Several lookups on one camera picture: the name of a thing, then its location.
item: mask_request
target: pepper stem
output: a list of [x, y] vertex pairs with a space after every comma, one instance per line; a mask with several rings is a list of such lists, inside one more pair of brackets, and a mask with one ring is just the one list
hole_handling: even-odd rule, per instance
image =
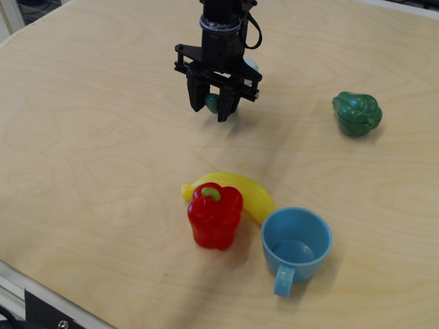
[[204, 187], [201, 190], [203, 197], [212, 197], [213, 201], [219, 201], [221, 199], [220, 192], [214, 187]]

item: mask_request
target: screw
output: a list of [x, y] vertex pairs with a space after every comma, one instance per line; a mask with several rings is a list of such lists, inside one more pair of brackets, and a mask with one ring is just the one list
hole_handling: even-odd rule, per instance
[[68, 329], [69, 327], [69, 322], [63, 320], [60, 321], [60, 323], [58, 324], [58, 329]]

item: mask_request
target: blue cup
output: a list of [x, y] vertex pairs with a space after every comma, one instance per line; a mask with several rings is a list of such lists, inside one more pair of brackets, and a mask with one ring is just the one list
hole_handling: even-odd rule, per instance
[[299, 207], [275, 210], [261, 230], [268, 268], [276, 276], [274, 293], [289, 297], [293, 282], [310, 279], [332, 247], [328, 224], [316, 213]]

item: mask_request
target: green pepper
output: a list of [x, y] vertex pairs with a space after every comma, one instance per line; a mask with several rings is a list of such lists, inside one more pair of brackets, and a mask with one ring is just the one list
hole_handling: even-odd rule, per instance
[[218, 94], [207, 94], [204, 98], [204, 102], [207, 108], [213, 113], [218, 114], [218, 99], [220, 96]]
[[377, 100], [366, 94], [342, 91], [332, 100], [338, 123], [349, 136], [363, 136], [378, 127], [383, 111]]

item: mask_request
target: green bell pepper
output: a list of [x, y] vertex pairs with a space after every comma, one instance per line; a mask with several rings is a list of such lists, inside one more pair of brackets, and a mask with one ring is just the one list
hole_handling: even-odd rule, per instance
[[377, 100], [366, 94], [342, 91], [332, 100], [338, 123], [349, 136], [363, 136], [378, 127], [383, 111]]

